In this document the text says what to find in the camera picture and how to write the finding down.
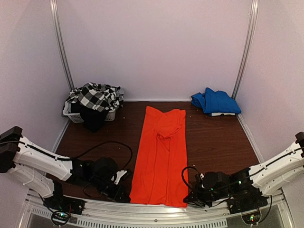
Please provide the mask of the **orange t-shirt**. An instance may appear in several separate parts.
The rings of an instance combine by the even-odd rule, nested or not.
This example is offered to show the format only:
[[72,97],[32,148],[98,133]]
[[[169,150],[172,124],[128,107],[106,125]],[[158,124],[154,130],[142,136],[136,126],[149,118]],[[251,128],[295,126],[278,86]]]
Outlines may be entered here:
[[146,107],[134,168],[131,203],[185,208],[188,187],[181,172],[188,164],[186,111]]

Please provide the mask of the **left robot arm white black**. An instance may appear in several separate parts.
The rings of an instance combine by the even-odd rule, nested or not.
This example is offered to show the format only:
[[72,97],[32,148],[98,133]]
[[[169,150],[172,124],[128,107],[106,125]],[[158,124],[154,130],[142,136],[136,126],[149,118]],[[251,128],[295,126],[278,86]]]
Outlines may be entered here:
[[84,161],[80,155],[74,158],[57,155],[35,145],[18,126],[0,135],[0,172],[14,175],[45,202],[58,211],[64,211],[68,207],[68,200],[64,197],[62,185],[41,175],[42,171],[72,185],[82,188],[92,186],[114,202],[130,202],[120,181],[131,171],[120,170],[112,158]]

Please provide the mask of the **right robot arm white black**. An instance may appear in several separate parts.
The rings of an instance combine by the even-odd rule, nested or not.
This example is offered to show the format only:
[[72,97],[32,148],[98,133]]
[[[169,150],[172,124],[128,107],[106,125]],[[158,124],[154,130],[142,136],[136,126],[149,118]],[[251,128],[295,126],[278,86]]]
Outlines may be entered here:
[[230,214],[258,209],[278,189],[304,172],[304,133],[272,159],[233,174],[206,172],[196,174],[196,184],[183,199],[199,207],[213,207],[214,202],[227,203]]

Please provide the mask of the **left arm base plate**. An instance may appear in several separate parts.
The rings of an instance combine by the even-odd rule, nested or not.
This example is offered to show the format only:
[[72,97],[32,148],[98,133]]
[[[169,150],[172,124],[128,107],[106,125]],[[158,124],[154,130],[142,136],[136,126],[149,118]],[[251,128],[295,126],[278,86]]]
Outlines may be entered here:
[[82,215],[85,201],[81,199],[66,197],[61,191],[55,190],[52,196],[44,198],[44,204],[50,209]]

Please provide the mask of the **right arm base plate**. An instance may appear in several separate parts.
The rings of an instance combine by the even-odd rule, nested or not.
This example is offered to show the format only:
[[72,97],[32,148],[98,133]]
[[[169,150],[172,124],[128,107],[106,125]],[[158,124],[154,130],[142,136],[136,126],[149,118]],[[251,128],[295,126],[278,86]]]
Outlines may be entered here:
[[227,200],[230,214],[236,214],[255,210],[268,205],[268,197],[263,196],[247,196],[244,198],[233,198]]

